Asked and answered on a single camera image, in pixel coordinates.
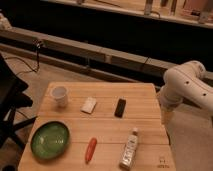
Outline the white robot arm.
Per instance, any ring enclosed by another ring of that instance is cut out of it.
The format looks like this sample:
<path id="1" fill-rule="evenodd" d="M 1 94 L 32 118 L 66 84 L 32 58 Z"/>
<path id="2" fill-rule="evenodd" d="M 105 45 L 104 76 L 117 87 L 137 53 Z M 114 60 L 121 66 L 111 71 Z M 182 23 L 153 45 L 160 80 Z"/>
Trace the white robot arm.
<path id="1" fill-rule="evenodd" d="M 167 125 L 173 110 L 186 98 L 213 116 L 213 87 L 202 79 L 206 69 L 199 61 L 188 61 L 165 71 L 164 85 L 157 93 L 161 108 L 161 123 Z"/>

